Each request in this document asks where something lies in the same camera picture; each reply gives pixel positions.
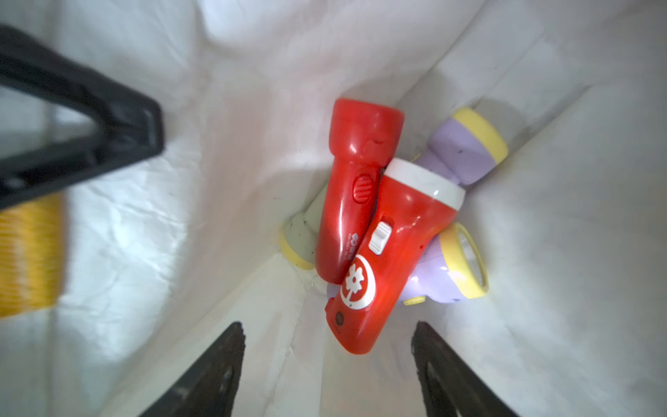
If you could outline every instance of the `yellow object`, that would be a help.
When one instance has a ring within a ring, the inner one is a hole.
[[[278,244],[280,246],[280,251],[283,253],[283,256],[285,256],[285,258],[287,258],[287,260],[293,263],[295,266],[307,271],[315,268],[315,265],[313,263],[308,262],[301,256],[298,256],[296,252],[294,252],[294,250],[291,248],[291,246],[287,243],[287,240],[285,239],[284,230],[280,231],[280,239]]]
[[[507,158],[509,150],[507,144],[502,139],[498,130],[484,119],[478,112],[470,109],[468,107],[463,107],[452,115],[452,119],[458,121],[463,126],[466,127],[479,139],[479,141],[484,145],[487,151],[491,154],[496,161],[496,165],[503,162],[503,159]]]
[[[417,297],[412,297],[408,300],[405,300],[403,302],[404,306],[414,306],[415,304],[421,304],[426,301],[426,296],[417,296]]]
[[[454,223],[451,227],[442,231],[439,238],[442,255],[445,257],[445,262],[449,268],[448,273],[459,291],[461,291],[466,298],[479,298],[485,296],[489,291],[486,268],[482,262],[480,252],[477,250],[477,246],[475,246],[475,242],[470,237],[466,228],[459,223]],[[474,253],[473,256],[476,258],[476,262],[479,265],[479,275],[481,275],[479,280],[475,276],[473,269],[470,267],[470,262],[468,261],[469,256],[466,257],[466,249],[462,244],[462,238],[467,241],[466,247],[472,249]]]
[[[0,212],[0,317],[53,306],[65,261],[60,194]]]

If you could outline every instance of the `flashlight handle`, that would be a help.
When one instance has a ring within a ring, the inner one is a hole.
[[[370,352],[426,246],[457,214],[387,175],[379,193],[359,252],[325,307],[333,334],[354,354]]]
[[[380,175],[378,166],[334,159],[315,252],[323,280],[343,282],[373,217]]]

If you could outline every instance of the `white rim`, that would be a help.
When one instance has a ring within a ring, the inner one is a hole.
[[[389,162],[384,175],[414,188],[456,211],[461,209],[463,199],[466,196],[466,191],[450,180],[404,159],[393,158]]]

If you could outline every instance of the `red flashlight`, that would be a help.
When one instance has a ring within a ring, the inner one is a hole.
[[[392,160],[368,233],[340,291],[325,307],[329,327],[345,349],[370,352],[426,246],[454,221],[465,194],[444,177]]]
[[[363,101],[338,99],[333,106],[329,149],[335,159],[315,252],[317,273],[327,282],[341,284],[354,259],[403,120],[400,110]]]

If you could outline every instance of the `flashlight lens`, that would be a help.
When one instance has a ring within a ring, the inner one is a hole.
[[[475,279],[480,283],[481,286],[484,286],[484,276],[482,275],[482,268],[480,267],[480,260],[475,254],[475,249],[472,248],[472,244],[468,237],[462,231],[458,231],[459,242],[461,242],[461,247],[463,248],[463,253],[466,257],[466,261],[475,275]]]

